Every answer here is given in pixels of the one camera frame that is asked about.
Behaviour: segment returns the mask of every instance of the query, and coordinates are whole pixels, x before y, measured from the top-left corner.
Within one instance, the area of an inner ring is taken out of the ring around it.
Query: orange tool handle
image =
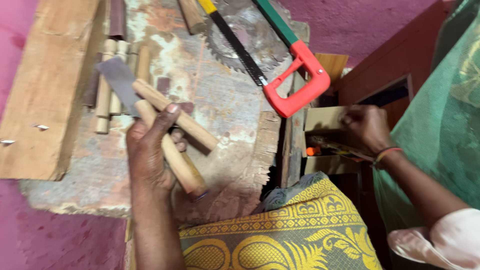
[[[330,76],[324,70],[303,41],[298,40],[290,47],[295,60],[288,69],[271,83],[264,86],[265,95],[272,107],[283,117],[290,117],[310,101],[324,93],[330,86]],[[288,98],[281,98],[276,88],[299,67],[303,66],[312,79]]]

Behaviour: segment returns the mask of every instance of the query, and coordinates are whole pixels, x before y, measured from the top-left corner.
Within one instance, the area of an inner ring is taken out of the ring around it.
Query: bracelet
[[[378,162],[380,162],[380,160],[388,154],[388,152],[392,152],[392,151],[403,151],[402,148],[398,147],[398,146],[391,146],[391,147],[387,147],[387,148],[384,148],[382,149],[376,156],[375,160],[373,161],[373,167],[375,168],[375,166],[377,165]]]

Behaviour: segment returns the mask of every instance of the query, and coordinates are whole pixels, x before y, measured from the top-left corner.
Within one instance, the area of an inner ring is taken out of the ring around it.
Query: hand saw
[[[283,19],[278,15],[268,0],[254,0],[258,8],[269,21],[276,33],[289,47],[291,54],[295,57],[292,64],[280,76],[268,83],[262,70],[258,67],[245,47],[240,43],[237,36],[228,26],[227,22],[220,15],[215,5],[210,0],[198,0],[205,12],[212,18],[222,34],[238,54],[240,61],[245,66],[248,74],[258,86],[263,86],[265,96],[272,107],[283,117],[290,117],[303,106],[307,105],[317,96],[325,92],[330,86],[330,77],[324,71],[322,65],[317,61],[307,45],[299,40]],[[305,71],[312,77],[309,83],[292,94],[288,98],[280,97],[276,88],[298,68],[303,66]]]

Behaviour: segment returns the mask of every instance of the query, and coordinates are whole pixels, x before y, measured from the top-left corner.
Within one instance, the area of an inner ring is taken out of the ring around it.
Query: fingernail
[[[179,106],[176,103],[170,103],[167,106],[167,111],[169,113],[175,113],[179,109]]]
[[[348,125],[352,122],[352,119],[349,116],[344,116],[343,122]]]

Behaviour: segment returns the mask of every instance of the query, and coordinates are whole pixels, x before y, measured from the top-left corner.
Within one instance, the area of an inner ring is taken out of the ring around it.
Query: workbench
[[[210,192],[191,203],[176,185],[175,218],[202,224],[249,215],[259,203],[262,185],[278,145],[281,118],[249,75],[227,68],[207,49],[202,35],[190,36],[176,0],[140,3],[127,0],[129,42],[148,45],[151,76],[169,77],[169,98],[193,102],[192,117],[220,140],[205,155],[189,146],[187,153]],[[297,32],[308,36],[306,24]],[[271,80],[290,65],[291,56],[266,75]],[[285,97],[289,77],[278,92]],[[69,172],[59,182],[20,180],[31,207],[62,214],[130,216],[130,180],[125,133],[129,115],[114,116],[108,135],[95,134],[96,117],[84,108]]]

